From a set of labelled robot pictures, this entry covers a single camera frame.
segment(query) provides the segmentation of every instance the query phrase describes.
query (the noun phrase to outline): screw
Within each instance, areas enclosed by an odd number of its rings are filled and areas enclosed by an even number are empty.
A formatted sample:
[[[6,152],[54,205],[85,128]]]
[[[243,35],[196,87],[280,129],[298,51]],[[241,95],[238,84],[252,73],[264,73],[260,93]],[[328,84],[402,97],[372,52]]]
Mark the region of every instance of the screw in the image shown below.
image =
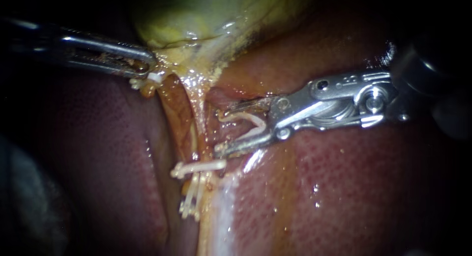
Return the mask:
[[[277,132],[277,138],[280,140],[286,140],[290,136],[290,129],[283,128]]]
[[[400,115],[398,115],[398,120],[399,121],[407,121],[410,119],[410,116],[408,116],[408,114],[406,113],[402,113]]]
[[[381,96],[371,96],[365,101],[365,107],[373,114],[377,113],[384,107],[384,101]]]
[[[318,83],[316,83],[316,87],[319,89],[319,90],[326,90],[326,88],[328,87],[328,81],[326,80],[323,80],[323,81],[319,81]]]
[[[279,101],[277,101],[277,107],[281,111],[284,111],[289,106],[290,106],[290,101],[286,98],[281,98],[281,99],[279,99]]]

